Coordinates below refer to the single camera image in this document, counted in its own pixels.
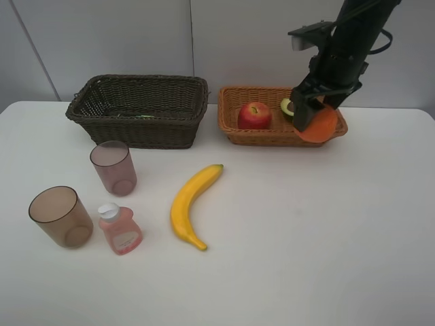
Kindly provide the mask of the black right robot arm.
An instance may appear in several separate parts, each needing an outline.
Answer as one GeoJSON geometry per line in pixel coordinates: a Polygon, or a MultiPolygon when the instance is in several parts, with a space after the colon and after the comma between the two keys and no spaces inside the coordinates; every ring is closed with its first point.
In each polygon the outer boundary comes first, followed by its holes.
{"type": "Polygon", "coordinates": [[[389,41],[384,29],[398,1],[345,1],[334,22],[321,21],[290,31],[296,51],[317,47],[309,62],[309,73],[290,95],[294,105],[294,127],[302,132],[324,108],[336,109],[358,91],[359,78],[368,66],[366,57],[378,54],[390,44],[373,49],[379,35],[389,41]]]}

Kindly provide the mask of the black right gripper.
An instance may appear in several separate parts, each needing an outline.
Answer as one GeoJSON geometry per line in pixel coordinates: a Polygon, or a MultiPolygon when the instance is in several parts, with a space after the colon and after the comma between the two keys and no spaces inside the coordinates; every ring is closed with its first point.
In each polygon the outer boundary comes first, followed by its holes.
{"type": "Polygon", "coordinates": [[[309,73],[290,95],[294,104],[293,125],[299,131],[307,129],[312,119],[323,109],[333,109],[361,87],[360,76],[368,63],[365,47],[323,47],[309,62],[309,73]],[[323,103],[317,100],[322,96],[323,103]]]}

